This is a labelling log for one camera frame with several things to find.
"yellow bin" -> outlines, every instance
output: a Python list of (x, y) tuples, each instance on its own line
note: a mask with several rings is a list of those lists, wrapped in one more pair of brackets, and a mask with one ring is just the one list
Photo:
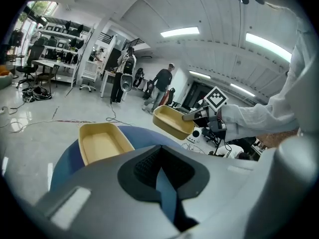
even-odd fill
[(195, 123), (183, 121), (183, 115), (169, 106), (159, 106), (154, 110), (153, 123), (177, 139), (185, 140), (193, 133)]
[(125, 135), (112, 123), (81, 126), (79, 146), (85, 165), (134, 150)]

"floor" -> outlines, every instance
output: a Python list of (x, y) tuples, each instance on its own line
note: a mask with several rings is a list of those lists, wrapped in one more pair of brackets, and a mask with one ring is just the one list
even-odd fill
[[(21, 79), (22, 75), (15, 79), (11, 86), (0, 90), (1, 106), (18, 107), (23, 103), (21, 90), (27, 85), (15, 88)], [(53, 83), (51, 100), (25, 103), (13, 115), (6, 111), (0, 116), (0, 126), (14, 121), (27, 125), (53, 119), (105, 122), (106, 117), (114, 115), (110, 107), (112, 84), (107, 83), (104, 98), (100, 97), (99, 92), (101, 80), (98, 80), (95, 86), (97, 91), (89, 93), (88, 89), (80, 91), (78, 86), (70, 91), (70, 85), (66, 83), (58, 83), (56, 88)], [(187, 140), (174, 138), (152, 123), (152, 116), (141, 109), (144, 101), (142, 95), (142, 91), (132, 90), (125, 102), (120, 105), (113, 104), (117, 119), (162, 133), (181, 145), (189, 143)], [(79, 123), (70, 122), (38, 123), (19, 133), (9, 133), (20, 130), (21, 125), (17, 123), (0, 128), (1, 160), (7, 160), (7, 166), (2, 173), (5, 172), (5, 179), (17, 195), (34, 205), (48, 191), (50, 163), (54, 168), (64, 150), (78, 138), (79, 126)], [(206, 143), (203, 137), (196, 146), (206, 154), (215, 149), (213, 143)]]

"fluorescent light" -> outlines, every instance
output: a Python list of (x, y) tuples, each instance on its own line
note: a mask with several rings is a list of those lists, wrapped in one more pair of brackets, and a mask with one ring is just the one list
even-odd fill
[(162, 37), (169, 37), (169, 36), (183, 35), (183, 34), (199, 34), (199, 31), (197, 27), (187, 27), (187, 28), (180, 28), (180, 29), (175, 29), (171, 31), (166, 31), (160, 34), (162, 35)]
[(232, 87), (234, 87), (234, 88), (236, 88), (236, 89), (239, 89), (239, 90), (241, 90), (241, 91), (243, 91), (243, 92), (245, 92), (245, 93), (247, 93), (247, 94), (249, 94), (249, 95), (251, 95), (252, 97), (254, 97), (255, 95), (253, 94), (253, 93), (250, 93), (249, 91), (247, 91), (247, 90), (244, 90), (243, 88), (241, 88), (241, 87), (238, 87), (237, 85), (235, 85), (235, 84), (230, 84), (230, 86), (232, 86)]
[(283, 49), (282, 47), (278, 46), (277, 44), (249, 33), (246, 33), (246, 41), (257, 44), (261, 47), (264, 47), (265, 49), (268, 49), (276, 53), (278, 56), (282, 57), (283, 59), (287, 60), (290, 63), (291, 53), (289, 53), (287, 50)]
[(210, 79), (210, 76), (205, 75), (205, 74), (200, 74), (200, 73), (197, 73), (197, 72), (194, 72), (194, 71), (190, 71), (190, 73), (194, 74), (194, 75), (197, 75), (197, 76), (201, 76), (201, 77), (205, 77), (205, 78), (209, 78)]

